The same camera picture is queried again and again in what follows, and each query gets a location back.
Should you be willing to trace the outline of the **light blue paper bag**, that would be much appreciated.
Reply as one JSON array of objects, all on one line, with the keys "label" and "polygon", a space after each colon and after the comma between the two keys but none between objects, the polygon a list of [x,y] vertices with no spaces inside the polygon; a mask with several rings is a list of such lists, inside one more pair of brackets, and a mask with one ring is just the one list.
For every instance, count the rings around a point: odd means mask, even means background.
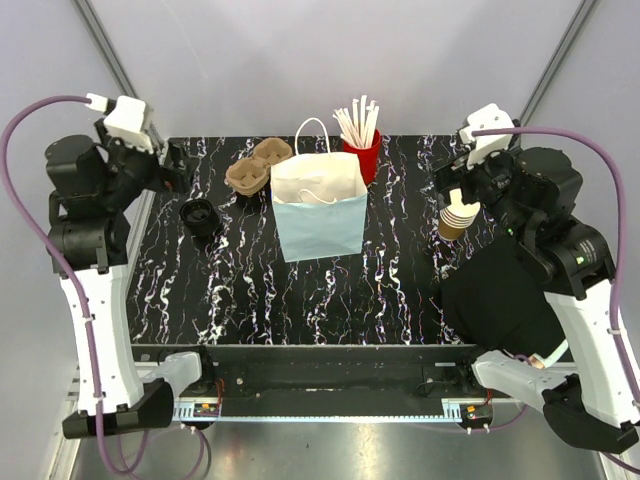
[{"label": "light blue paper bag", "polygon": [[357,155],[295,151],[271,167],[270,188],[287,263],[362,251],[368,190]]}]

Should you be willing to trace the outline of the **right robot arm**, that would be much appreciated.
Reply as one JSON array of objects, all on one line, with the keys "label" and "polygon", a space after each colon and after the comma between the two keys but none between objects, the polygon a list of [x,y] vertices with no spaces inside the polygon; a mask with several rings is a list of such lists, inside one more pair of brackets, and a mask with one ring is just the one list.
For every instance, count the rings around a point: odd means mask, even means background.
[{"label": "right robot arm", "polygon": [[445,321],[479,355],[454,371],[466,396],[488,388],[540,411],[570,446],[620,454],[639,440],[639,410],[609,321],[615,266],[604,237],[573,215],[581,174],[561,151],[495,151],[432,167],[446,206],[480,204],[503,227],[443,281]]}]

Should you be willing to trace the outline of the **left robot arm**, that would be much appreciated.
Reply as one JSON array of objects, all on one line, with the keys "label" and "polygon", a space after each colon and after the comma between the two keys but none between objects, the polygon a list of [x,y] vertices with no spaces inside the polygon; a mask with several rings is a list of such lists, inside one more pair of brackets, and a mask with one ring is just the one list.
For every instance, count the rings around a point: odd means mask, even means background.
[{"label": "left robot arm", "polygon": [[62,423],[68,439],[167,427],[174,402],[215,386],[216,372],[197,353],[170,355],[142,376],[134,362],[126,312],[130,277],[124,213],[145,190],[186,193],[193,170],[173,144],[131,144],[94,124],[98,137],[64,137],[45,151],[48,238],[53,270],[70,307],[79,362],[77,410]]}]

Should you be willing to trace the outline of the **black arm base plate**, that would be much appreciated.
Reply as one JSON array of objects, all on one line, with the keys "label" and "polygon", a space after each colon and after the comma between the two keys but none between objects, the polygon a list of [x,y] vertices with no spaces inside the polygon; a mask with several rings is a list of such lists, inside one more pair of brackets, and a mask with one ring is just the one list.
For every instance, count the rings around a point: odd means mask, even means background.
[{"label": "black arm base plate", "polygon": [[209,346],[226,422],[456,422],[503,400],[473,378],[473,346]]}]

